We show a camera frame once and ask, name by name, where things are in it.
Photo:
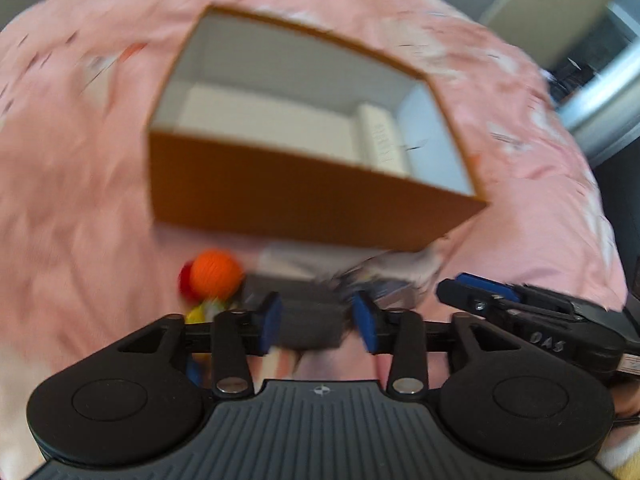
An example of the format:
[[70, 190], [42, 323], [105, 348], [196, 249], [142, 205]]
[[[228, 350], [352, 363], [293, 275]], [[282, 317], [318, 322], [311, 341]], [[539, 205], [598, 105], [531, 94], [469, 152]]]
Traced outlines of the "orange cardboard box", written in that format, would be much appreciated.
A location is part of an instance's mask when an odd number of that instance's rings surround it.
[[[370, 167], [361, 103], [394, 116], [409, 177]], [[417, 252], [487, 204], [424, 73], [232, 6], [198, 17], [147, 129], [152, 213], [172, 226]]]

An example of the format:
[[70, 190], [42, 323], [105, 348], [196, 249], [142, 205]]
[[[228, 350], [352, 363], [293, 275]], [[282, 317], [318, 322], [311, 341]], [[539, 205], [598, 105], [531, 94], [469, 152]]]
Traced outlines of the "white rectangular box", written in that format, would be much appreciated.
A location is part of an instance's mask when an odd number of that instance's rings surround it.
[[395, 118], [386, 108], [370, 103], [357, 107], [356, 117], [363, 151], [370, 167], [396, 177], [409, 177], [410, 165], [404, 139]]

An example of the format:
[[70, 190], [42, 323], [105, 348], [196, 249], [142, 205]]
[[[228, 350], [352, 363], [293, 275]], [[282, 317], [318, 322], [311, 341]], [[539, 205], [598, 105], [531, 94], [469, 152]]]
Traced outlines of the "illustrated warrior card box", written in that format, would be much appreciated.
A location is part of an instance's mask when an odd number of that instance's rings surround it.
[[432, 289], [442, 259], [431, 250], [386, 252], [340, 276], [345, 292], [362, 290], [383, 309], [415, 309]]

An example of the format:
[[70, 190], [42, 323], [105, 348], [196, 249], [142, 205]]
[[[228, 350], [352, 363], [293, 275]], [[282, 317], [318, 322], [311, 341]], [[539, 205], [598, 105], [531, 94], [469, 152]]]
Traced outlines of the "yellow plastic container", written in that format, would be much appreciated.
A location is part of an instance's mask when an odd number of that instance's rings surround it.
[[[224, 307], [217, 299], [205, 300], [186, 315], [186, 324], [212, 322], [222, 310]], [[207, 366], [209, 363], [209, 356], [205, 353], [195, 353], [193, 359], [201, 366]]]

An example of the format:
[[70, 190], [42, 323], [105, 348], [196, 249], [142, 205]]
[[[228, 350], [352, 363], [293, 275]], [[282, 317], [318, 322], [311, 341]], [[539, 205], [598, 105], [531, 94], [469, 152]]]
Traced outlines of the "dark grey gift box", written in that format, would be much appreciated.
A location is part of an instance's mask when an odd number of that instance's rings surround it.
[[350, 305], [328, 285], [248, 274], [240, 292], [243, 310], [258, 312], [265, 296], [278, 292], [283, 311], [277, 347], [296, 350], [338, 348], [349, 326]]

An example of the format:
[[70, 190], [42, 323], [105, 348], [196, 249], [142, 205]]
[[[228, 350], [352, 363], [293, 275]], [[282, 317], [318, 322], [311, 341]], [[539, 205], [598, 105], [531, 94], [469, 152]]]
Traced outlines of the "orange crochet carrot toy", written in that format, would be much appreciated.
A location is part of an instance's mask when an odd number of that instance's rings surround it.
[[199, 304], [204, 300], [227, 301], [241, 287], [245, 272], [230, 252], [212, 249], [185, 263], [178, 274], [180, 296]]

